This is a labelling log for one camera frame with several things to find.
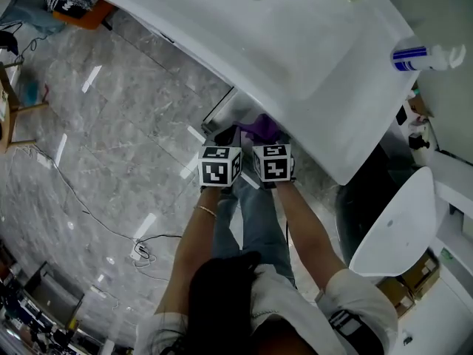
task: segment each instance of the jeans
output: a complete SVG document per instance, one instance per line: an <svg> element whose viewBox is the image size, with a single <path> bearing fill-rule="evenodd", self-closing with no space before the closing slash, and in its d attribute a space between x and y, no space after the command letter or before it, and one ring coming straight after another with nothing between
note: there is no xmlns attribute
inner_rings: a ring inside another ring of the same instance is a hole
<svg viewBox="0 0 473 355"><path fill-rule="evenodd" d="M44 0L12 0L0 17L0 24L21 21L37 29L41 34L51 35L64 29L66 24L52 17Z"/></svg>
<svg viewBox="0 0 473 355"><path fill-rule="evenodd" d="M243 215L243 249L230 231L238 200ZM290 266L289 248L276 218L273 195L255 189L238 178L230 195L221 194L217 207L212 256L227 258L258 251L261 264L272 264L276 272L296 286Z"/></svg>

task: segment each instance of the marble floor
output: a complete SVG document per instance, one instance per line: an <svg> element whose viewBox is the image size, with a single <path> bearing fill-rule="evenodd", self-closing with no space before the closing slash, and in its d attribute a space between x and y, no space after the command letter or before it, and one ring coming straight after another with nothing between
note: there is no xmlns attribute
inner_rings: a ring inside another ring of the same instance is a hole
<svg viewBox="0 0 473 355"><path fill-rule="evenodd" d="M67 27L26 51L22 78L34 76L49 87L50 108L20 117L16 140L36 138L55 158L65 134L59 169L111 230L133 236L153 214L147 236L182 233L199 194L189 162L200 143L188 127L199 129L231 87L125 12L110 23L113 31ZM16 36L23 49L37 33L23 26ZM11 55L3 52L0 59ZM338 186L301 149L295 156L297 185L339 251ZM85 293L82 327L133 346L137 322L153 313L166 288L177 240L150 240L157 259L138 272L131 242L93 220L34 152L10 150L0 156L0 172L0 235L25 272L47 260ZM284 224L279 201L276 206ZM239 209L232 230L241 242ZM318 290L292 246L290 252L299 290L313 300Z"/></svg>

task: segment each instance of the black hair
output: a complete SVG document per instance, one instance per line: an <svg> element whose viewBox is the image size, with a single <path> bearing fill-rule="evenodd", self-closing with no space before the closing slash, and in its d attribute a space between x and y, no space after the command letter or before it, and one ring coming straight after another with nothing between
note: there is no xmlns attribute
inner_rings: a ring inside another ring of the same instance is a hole
<svg viewBox="0 0 473 355"><path fill-rule="evenodd" d="M187 331L161 355L248 354L251 287L260 260L260 253L253 251L203 264L189 289Z"/></svg>

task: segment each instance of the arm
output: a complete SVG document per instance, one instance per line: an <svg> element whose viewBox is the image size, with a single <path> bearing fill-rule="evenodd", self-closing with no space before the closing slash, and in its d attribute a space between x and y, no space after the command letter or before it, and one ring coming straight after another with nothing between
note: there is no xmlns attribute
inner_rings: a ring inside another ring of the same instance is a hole
<svg viewBox="0 0 473 355"><path fill-rule="evenodd" d="M325 290L332 276L346 266L335 254L325 228L297 188L289 181L276 186L297 254L317 286Z"/></svg>
<svg viewBox="0 0 473 355"><path fill-rule="evenodd" d="M197 206L217 213L219 188L206 188ZM188 293L192 277L202 264L211 259L215 217L203 209L195 209L183 238L179 242L172 267L171 279L156 314L164 312L188 313Z"/></svg>

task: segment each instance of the black strap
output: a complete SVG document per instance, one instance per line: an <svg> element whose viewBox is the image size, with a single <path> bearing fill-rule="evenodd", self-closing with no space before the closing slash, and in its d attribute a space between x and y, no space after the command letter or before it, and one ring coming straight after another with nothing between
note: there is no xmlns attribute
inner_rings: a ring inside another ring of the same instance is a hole
<svg viewBox="0 0 473 355"><path fill-rule="evenodd" d="M345 310L337 311L328 322L359 354L384 355L381 340L360 316Z"/></svg>

